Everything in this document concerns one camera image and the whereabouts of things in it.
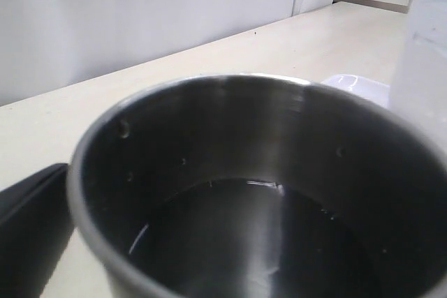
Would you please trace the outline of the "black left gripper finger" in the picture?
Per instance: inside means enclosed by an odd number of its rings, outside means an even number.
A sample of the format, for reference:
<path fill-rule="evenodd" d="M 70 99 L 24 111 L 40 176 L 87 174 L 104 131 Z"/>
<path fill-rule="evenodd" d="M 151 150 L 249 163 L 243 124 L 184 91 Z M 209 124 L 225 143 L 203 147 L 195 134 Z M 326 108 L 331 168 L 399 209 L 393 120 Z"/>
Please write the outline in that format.
<path fill-rule="evenodd" d="M 57 163 L 1 191 L 2 297 L 39 297 L 66 249 L 67 169 Z"/>

